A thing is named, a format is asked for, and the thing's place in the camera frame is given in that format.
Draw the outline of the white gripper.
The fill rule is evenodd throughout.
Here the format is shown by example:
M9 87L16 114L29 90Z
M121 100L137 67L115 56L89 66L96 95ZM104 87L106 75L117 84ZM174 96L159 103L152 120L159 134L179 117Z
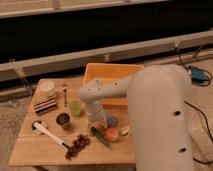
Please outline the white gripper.
M94 127L94 123L101 121L102 127L108 129L107 122L105 121L103 105L100 101L94 101L86 104L86 112L88 116L87 131L91 132L91 128Z

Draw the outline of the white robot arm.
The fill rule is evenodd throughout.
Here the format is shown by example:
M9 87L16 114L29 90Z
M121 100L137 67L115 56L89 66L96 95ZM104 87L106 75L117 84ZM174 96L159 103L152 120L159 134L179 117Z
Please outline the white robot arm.
M78 97L89 119L103 113L102 99L127 99L137 171L194 171L184 116L190 90L190 75L181 66L153 65L108 84L92 81Z

